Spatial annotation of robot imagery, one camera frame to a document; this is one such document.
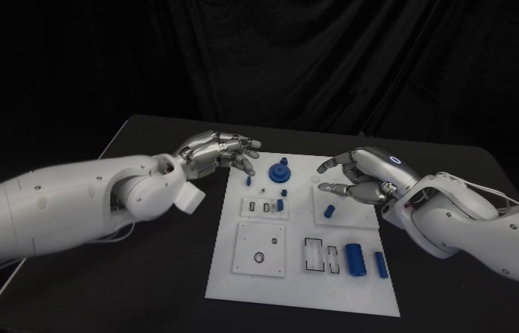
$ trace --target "black table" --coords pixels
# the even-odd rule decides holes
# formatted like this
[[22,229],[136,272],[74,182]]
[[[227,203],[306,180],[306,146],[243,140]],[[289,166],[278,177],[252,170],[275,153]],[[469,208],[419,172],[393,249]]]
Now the black table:
[[[265,152],[332,156],[377,146],[417,174],[446,171],[517,192],[491,155],[474,147],[132,116],[102,157],[172,152],[197,132],[236,132]],[[227,171],[194,182],[205,192],[191,216],[172,208],[113,244],[27,259],[0,296],[0,326],[34,332],[504,332],[519,329],[519,283],[466,254],[436,259],[380,222],[400,318],[204,299]],[[502,206],[504,203],[488,197]]]

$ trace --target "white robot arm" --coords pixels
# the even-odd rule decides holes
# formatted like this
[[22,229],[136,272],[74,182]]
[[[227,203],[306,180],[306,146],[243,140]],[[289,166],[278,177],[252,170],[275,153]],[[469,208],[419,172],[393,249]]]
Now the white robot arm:
[[[318,173],[340,164],[353,185],[322,183],[322,191],[364,204],[383,204],[383,219],[407,232],[429,254],[448,258],[462,250],[494,272],[519,281],[519,205],[497,211],[466,185],[519,202],[443,172],[419,178],[394,156],[373,147],[332,157]],[[412,202],[419,193],[422,198]]]
[[51,166],[0,184],[0,260],[73,248],[128,224],[165,213],[171,205],[191,214],[204,193],[188,180],[217,166],[253,176],[243,155],[260,143],[204,132],[171,155],[136,155]]

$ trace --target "blue cylinder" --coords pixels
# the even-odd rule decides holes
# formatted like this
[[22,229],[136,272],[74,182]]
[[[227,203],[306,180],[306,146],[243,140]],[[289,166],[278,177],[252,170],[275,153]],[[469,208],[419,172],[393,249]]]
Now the blue cylinder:
[[280,163],[276,163],[269,169],[267,169],[267,176],[269,179],[275,183],[283,183],[289,179],[289,168]]
[[324,211],[324,217],[331,218],[332,212],[335,211],[335,207],[332,205],[328,205]]
[[387,269],[386,269],[386,261],[383,259],[383,253],[374,252],[377,273],[380,274],[380,278],[387,278]]
[[345,244],[345,260],[348,267],[348,274],[353,277],[366,275],[364,257],[361,256],[361,248],[357,243]]

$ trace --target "robotic hand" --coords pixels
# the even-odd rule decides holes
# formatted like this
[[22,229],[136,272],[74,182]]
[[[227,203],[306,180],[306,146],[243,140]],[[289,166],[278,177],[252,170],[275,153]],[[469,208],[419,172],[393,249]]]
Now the robotic hand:
[[207,131],[172,155],[136,155],[51,166],[0,184],[0,260],[73,248],[146,221],[175,205],[193,213],[204,193],[188,182],[217,166],[253,176],[244,155],[260,143]]
[[327,160],[318,173],[342,166],[353,185],[321,183],[318,189],[364,204],[384,204],[381,218],[407,232],[420,248],[438,258],[459,250],[504,277],[519,281],[519,205],[498,211],[468,189],[497,194],[445,172],[419,178],[406,164],[381,149],[364,147]]

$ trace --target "hole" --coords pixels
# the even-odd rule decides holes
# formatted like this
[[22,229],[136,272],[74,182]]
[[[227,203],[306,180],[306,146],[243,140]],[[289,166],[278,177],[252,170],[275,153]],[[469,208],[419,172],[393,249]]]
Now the hole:
[[253,254],[253,260],[256,261],[256,263],[260,263],[265,260],[265,255],[262,254],[262,252],[256,252]]

